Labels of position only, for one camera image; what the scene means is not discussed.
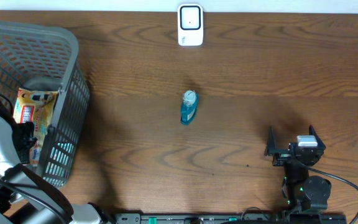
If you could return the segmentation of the yellow orange snack bag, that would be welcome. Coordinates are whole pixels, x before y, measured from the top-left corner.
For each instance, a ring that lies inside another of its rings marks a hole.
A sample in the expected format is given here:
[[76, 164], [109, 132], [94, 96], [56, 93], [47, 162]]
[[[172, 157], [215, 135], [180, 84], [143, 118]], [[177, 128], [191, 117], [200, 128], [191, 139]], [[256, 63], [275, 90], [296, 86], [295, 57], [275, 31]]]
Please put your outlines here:
[[34, 146], [29, 149], [29, 164], [37, 166], [40, 153], [48, 133], [48, 127], [52, 122], [55, 102], [58, 98], [57, 91], [30, 91], [19, 88], [14, 107], [13, 117], [17, 123], [33, 122], [34, 137], [37, 139]]

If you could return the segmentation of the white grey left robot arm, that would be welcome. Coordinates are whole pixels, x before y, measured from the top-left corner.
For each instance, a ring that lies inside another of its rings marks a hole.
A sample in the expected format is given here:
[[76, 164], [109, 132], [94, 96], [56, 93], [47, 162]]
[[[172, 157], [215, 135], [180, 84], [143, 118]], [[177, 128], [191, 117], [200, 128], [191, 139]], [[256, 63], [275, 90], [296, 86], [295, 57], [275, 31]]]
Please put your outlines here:
[[56, 187], [24, 166], [18, 154], [36, 142], [32, 122], [16, 123], [0, 94], [0, 223], [115, 223], [93, 203], [72, 205]]

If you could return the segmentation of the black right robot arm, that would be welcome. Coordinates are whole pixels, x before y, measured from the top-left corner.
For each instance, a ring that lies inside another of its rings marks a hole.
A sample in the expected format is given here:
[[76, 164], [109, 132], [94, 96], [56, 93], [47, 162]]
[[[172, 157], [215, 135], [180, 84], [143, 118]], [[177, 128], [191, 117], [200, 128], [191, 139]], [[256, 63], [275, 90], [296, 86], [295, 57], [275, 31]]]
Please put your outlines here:
[[328, 208], [330, 181], [309, 174], [325, 149], [325, 144], [312, 126], [309, 126], [309, 134], [297, 136], [296, 142], [289, 143], [286, 149], [277, 147], [274, 131], [269, 130], [265, 154], [272, 157], [273, 166], [284, 168], [282, 194], [288, 199], [291, 209], [318, 212]]

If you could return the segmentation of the teal mouthwash bottle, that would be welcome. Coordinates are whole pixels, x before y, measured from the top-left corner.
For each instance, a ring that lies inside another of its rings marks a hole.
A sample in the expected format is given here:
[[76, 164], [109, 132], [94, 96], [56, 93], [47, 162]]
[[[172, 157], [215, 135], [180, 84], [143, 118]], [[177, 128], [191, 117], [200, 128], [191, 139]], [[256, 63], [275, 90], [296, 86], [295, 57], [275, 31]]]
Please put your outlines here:
[[193, 120], [198, 108], [199, 96], [194, 90], [187, 90], [183, 94], [183, 101], [181, 104], [181, 124], [189, 125]]

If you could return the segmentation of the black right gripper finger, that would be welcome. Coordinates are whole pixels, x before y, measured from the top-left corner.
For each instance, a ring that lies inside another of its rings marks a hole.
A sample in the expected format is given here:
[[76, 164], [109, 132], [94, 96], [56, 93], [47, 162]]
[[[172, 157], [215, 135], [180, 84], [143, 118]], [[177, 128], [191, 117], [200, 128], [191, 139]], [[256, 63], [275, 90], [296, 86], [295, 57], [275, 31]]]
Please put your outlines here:
[[275, 153], [275, 151], [276, 151], [276, 141], [273, 132], [273, 126], [271, 126], [268, 132], [268, 139], [267, 139], [264, 155], [272, 156]]
[[309, 125], [309, 134], [315, 137], [318, 149], [326, 149], [325, 144], [319, 138], [319, 136], [317, 135], [317, 133], [316, 133], [316, 131], [315, 131], [315, 129], [314, 129], [314, 127], [312, 125]]

